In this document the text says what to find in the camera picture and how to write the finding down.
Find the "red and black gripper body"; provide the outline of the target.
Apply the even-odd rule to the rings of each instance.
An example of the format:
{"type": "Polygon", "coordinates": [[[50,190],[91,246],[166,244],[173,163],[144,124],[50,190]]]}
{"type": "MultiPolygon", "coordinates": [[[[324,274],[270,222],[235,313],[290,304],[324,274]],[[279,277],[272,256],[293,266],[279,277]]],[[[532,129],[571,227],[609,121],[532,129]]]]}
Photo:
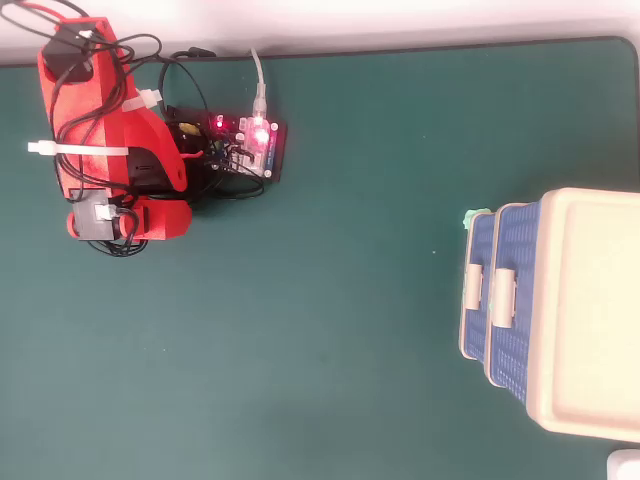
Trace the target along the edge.
{"type": "Polygon", "coordinates": [[[192,209],[184,200],[160,200],[146,196],[126,206],[127,197],[109,197],[105,189],[85,189],[72,203],[66,225],[81,241],[163,241],[185,235],[192,209]]]}

